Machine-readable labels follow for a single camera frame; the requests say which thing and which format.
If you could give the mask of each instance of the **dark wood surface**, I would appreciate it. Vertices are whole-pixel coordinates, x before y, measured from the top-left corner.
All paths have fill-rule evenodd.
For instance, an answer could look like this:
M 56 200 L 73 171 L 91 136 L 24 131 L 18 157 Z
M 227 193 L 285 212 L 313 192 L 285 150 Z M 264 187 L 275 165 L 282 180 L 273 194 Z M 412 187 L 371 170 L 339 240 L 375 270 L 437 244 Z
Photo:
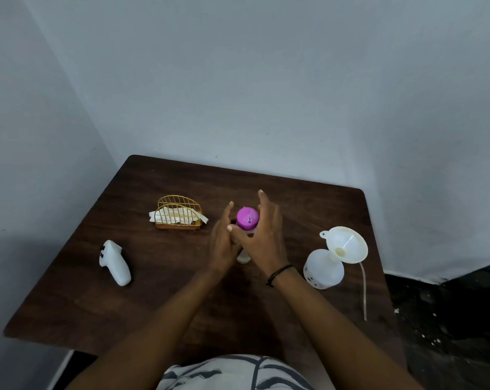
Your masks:
M 320 292 L 405 367 L 361 190 L 136 155 L 106 187 L 9 321 L 5 335 L 104 353 L 143 324 L 203 265 L 210 230 L 227 203 L 234 200 L 235 212 L 256 206 L 258 189 L 280 205 L 288 258 L 300 273 L 311 251 L 326 248 L 320 231 L 346 226 L 365 238 L 368 321 L 362 314 L 359 265 L 345 264 L 344 280 Z M 157 229 L 148 213 L 167 194 L 196 200 L 209 224 L 193 231 Z M 99 266 L 99 250 L 108 239 L 122 246 L 130 267 L 132 280 L 125 287 Z M 290 308 L 274 288 L 265 286 L 265 277 L 252 262 L 236 263 L 210 294 L 178 347 L 175 362 L 229 353 L 273 356 L 298 368 L 316 362 Z

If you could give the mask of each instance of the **gray wall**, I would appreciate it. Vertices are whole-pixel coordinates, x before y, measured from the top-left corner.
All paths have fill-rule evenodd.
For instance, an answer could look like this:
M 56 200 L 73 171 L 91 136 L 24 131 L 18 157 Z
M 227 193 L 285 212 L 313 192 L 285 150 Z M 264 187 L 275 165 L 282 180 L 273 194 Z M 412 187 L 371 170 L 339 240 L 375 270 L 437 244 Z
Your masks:
M 116 172 L 22 0 L 0 0 L 0 389 L 41 389 L 65 352 L 2 329 Z
M 490 264 L 490 0 L 26 2 L 117 164 L 360 187 L 385 271 Z

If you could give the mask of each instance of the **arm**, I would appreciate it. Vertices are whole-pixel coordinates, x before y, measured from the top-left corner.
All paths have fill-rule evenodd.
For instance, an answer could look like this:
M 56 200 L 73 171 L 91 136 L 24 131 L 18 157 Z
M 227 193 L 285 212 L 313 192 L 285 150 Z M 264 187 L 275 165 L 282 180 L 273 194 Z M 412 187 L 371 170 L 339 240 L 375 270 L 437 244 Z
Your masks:
M 239 227 L 228 230 L 240 241 L 257 266 L 270 276 L 288 263 L 279 207 L 259 191 L 259 224 L 252 238 Z M 332 307 L 293 269 L 274 279 L 319 355 L 338 390 L 412 389 L 422 387 L 368 339 L 344 315 Z
M 171 355 L 211 289 L 235 262 L 241 248 L 226 231 L 230 202 L 211 234 L 209 264 L 157 310 L 141 329 L 128 335 L 75 378 L 67 390 L 149 390 L 170 367 Z

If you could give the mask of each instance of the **gold wire rack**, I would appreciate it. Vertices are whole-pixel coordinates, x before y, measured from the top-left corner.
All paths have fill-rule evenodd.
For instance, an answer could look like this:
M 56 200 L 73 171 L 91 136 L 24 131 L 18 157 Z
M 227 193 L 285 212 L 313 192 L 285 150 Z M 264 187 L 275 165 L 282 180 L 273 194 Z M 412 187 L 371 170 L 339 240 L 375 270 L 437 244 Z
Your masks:
M 203 214 L 202 207 L 193 199 L 176 195 L 164 196 L 158 200 L 154 223 L 162 229 L 199 229 L 202 220 L 190 209 Z

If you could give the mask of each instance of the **purple bottle cap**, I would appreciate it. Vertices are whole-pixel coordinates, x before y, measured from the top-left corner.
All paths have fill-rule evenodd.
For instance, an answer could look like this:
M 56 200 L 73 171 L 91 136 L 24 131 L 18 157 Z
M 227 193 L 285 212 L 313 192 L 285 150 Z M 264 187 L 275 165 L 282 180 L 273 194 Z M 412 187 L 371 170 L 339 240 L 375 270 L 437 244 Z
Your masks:
M 242 230 L 254 230 L 258 222 L 259 213 L 254 208 L 244 206 L 238 210 L 238 214 L 236 215 L 236 224 L 240 226 Z

